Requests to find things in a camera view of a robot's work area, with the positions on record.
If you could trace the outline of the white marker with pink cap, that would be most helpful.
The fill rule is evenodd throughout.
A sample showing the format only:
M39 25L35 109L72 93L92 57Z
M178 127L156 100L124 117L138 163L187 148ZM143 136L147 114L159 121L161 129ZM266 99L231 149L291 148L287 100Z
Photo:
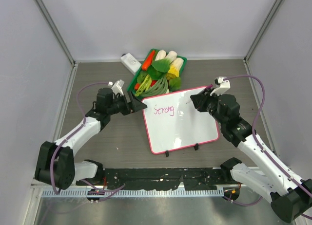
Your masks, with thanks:
M200 91L198 94L194 94L190 96L190 100L186 102L186 104L193 102L196 98L199 98L200 96L204 95L211 87L213 84L210 84L206 86L202 91Z

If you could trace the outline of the pink framed whiteboard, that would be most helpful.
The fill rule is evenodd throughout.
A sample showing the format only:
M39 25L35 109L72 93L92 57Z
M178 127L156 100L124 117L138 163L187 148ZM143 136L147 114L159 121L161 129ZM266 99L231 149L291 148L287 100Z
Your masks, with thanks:
M217 141L220 131L217 122L207 112L199 112L191 95L206 86L144 98L143 110L151 152L162 154L195 145Z

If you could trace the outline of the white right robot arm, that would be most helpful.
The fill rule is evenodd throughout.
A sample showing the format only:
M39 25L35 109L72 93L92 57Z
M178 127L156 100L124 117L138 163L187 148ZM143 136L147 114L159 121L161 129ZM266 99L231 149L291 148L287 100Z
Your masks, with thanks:
M240 116L240 105L230 94L212 95L205 88L190 96L195 109L208 112L220 125L224 138L249 156L262 174L231 158L221 165L224 183L240 182L258 193L284 222L291 223L312 207L312 181L304 180L265 145L254 128Z

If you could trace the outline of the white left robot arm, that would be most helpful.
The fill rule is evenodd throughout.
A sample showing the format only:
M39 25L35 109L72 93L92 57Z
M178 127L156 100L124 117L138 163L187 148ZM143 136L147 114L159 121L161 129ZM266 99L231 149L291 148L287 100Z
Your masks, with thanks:
M73 182L86 180L97 186L103 182L103 164L84 160L74 162L77 152L95 135L100 133L117 113L129 115L147 108L147 105L128 92L114 93L110 88L101 88L97 98L83 120L67 135L54 142L44 142L39 150L35 179L51 185L55 191L67 189Z

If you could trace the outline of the light green toy celery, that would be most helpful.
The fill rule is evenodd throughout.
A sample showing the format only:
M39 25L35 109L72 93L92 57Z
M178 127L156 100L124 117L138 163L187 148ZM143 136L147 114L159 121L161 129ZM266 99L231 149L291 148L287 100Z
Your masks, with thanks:
M139 75L134 86L135 96L140 96L143 92L147 91L152 83L152 78L149 75Z

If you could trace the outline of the round green toy leaf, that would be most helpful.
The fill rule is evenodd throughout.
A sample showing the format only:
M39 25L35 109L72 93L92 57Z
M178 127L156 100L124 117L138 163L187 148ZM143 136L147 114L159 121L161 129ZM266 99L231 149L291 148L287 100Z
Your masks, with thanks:
M169 90L171 92L178 91L181 88L181 77L175 77L169 80Z

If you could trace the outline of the green toy long beans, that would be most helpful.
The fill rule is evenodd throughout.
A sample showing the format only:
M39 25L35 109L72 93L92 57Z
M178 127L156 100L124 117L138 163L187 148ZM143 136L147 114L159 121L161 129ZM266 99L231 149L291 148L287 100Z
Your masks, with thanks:
M140 96L143 98L165 94L168 90L168 81L166 78L159 79L151 88L143 92Z

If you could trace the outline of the white rectangular bottle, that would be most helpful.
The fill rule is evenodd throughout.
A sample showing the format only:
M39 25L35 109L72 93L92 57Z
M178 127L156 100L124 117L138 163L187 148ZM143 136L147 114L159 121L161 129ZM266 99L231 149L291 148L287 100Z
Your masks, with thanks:
M120 61L133 75L141 68L141 63L130 53L123 54Z

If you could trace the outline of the green plastic vegetable tray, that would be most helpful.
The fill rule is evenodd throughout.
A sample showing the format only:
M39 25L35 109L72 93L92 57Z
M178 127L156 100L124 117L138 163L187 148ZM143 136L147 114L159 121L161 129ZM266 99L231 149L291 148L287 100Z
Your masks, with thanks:
M135 74L135 76L134 76L134 78L132 79L132 81L130 82L130 85L128 86L128 88L127 88L127 90L128 91L131 91L134 95L135 95L135 90L134 90L134 86L135 86L135 84L137 83L137 77L139 76L139 75L141 75L141 76L143 76L143 75L149 75L151 78L152 78L152 83L151 83L151 86L150 86L150 88L159 80L159 79L161 79L161 78L166 78L166 74L167 74L167 72L168 72L168 70L169 70L169 68L170 68L170 64L169 64L169 68L168 68L168 70L167 71L164 71L164 70L162 70L162 71L159 71L159 70L156 70L155 68L154 68L154 62L155 62L155 57L156 57L156 55L157 55L157 53L158 53L158 51L159 51L159 49L151 49L150 51L149 51L149 53L152 51L152 50L155 50L155 55L154 55L154 58L153 58L153 61L152 61L152 64L149 66L149 68L146 70L146 71L143 71L141 68L137 71L137 73ZM181 69L180 69L180 73L179 73L179 77L181 77L182 76L182 73L183 73L183 71L184 71L184 68L185 68L185 66L186 66L186 64L187 64L187 58L185 58L185 57L183 57L183 56L179 56L179 55L177 55L177 57L176 58L181 58L181 59L183 59L184 60L184 63L183 63L183 65L182 65L182 67L181 67ZM171 93L171 91L169 90L169 87L168 87L168 90L167 90L167 92L165 93L165 94L168 94L168 93ZM142 100L142 99L145 99L145 98L143 98L143 97L141 97L141 96L136 96L136 98L138 98L139 100Z

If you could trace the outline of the white yellow toy cabbage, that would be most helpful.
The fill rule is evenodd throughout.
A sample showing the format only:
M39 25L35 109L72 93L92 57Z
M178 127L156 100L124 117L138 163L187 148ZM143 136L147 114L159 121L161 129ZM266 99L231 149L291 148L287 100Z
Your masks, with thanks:
M184 63L184 60L181 58L176 58L171 64L170 68L166 74L167 80L179 77L180 69Z

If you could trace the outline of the orange toy carrot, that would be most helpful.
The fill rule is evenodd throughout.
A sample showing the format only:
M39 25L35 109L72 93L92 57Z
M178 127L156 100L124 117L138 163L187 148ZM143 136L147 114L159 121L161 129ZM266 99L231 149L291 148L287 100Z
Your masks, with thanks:
M154 58L154 55L155 55L155 50L152 50L149 55L146 57L144 63L142 64L142 67L141 69L143 71L146 71L149 66L152 64L152 61L153 61L153 58Z

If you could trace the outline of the white toy cabbage middle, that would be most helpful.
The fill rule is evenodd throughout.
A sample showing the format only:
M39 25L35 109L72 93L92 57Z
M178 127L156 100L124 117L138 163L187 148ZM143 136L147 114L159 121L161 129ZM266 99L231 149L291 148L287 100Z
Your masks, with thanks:
M169 62L169 63L172 63L177 57L177 53L175 51L170 51L165 59Z

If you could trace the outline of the white toy cabbage left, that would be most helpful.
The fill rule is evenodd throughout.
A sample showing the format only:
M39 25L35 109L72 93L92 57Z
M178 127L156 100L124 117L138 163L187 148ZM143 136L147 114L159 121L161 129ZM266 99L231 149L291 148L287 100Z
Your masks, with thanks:
M166 57L166 51L165 50L159 50L156 57L155 57L155 61L164 59Z

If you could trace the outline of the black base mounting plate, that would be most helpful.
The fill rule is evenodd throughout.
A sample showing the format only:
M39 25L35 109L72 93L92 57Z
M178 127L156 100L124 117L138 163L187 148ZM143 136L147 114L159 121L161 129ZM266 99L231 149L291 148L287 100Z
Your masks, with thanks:
M185 190L211 190L217 185L237 184L222 169L214 168L147 168L105 169L96 179L87 179L92 185L108 189L124 186L124 190L176 190L180 183Z

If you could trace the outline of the aluminium frame rail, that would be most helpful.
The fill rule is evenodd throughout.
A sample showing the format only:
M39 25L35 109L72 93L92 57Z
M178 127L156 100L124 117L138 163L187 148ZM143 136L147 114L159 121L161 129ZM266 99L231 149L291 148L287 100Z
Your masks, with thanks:
M68 188L73 188L73 187L78 187L78 186L76 184L71 184ZM52 188L52 186L49 184L42 183L42 182L34 182L34 183L31 183L30 188Z

